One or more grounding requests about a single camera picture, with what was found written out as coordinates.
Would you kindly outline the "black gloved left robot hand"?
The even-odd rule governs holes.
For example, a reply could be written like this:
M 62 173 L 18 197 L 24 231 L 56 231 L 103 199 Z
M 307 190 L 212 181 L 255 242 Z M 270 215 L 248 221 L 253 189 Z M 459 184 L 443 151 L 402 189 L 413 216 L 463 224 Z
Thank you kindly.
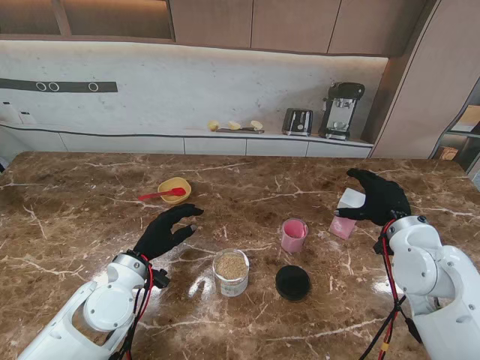
M 191 224 L 172 232 L 173 226 L 183 218 L 200 216 L 203 212 L 201 208 L 190 203 L 177 205 L 162 212 L 147 226 L 133 251 L 145 256 L 148 260 L 171 251 L 197 230 L 197 226 Z

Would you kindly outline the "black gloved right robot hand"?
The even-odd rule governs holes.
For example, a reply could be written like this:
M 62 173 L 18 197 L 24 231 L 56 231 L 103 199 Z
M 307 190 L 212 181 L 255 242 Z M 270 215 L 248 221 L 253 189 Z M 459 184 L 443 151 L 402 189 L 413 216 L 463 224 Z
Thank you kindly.
M 412 214 L 410 203 L 400 185 L 365 169 L 349 169 L 346 174 L 357 179 L 365 192 L 364 204 L 358 208 L 337 208 L 334 215 L 355 221 L 368 220 L 378 226 Z

